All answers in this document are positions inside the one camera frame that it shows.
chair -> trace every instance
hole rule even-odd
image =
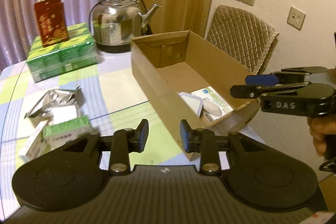
[[[252,13],[219,5],[213,13],[207,41],[256,75],[265,70],[278,35]]]

kettle spout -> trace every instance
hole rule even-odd
[[[152,8],[147,13],[142,15],[142,28],[146,27],[148,22],[151,20],[151,18],[155,14],[157,8],[159,8],[159,7],[161,7],[161,6],[153,4]]]

hand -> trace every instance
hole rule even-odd
[[[321,157],[327,150],[326,135],[336,134],[336,114],[322,118],[307,118],[307,123],[310,126],[316,153]]]

green package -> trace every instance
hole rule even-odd
[[[43,140],[46,141],[52,149],[55,149],[92,131],[93,128],[88,116],[79,116],[67,122],[45,127],[43,129]]]
[[[97,63],[95,40],[88,28],[74,28],[71,32],[76,36],[48,47],[42,47],[38,37],[34,40],[27,65],[35,82]]]

tablecloth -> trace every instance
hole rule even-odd
[[[75,89],[84,97],[82,113],[101,135],[122,128],[136,128],[145,118],[150,134],[143,153],[131,153],[131,165],[187,165],[188,159],[177,146],[131,71],[130,53],[101,54],[100,63],[34,83],[25,62],[3,70],[0,76],[0,220],[8,218],[19,204],[11,188],[11,178],[23,162],[17,153],[34,129],[24,115],[52,88]],[[262,141],[250,127],[242,133]],[[107,169],[109,153],[104,152],[100,168]],[[199,159],[192,162],[199,165]],[[222,168],[228,168],[221,153]]]

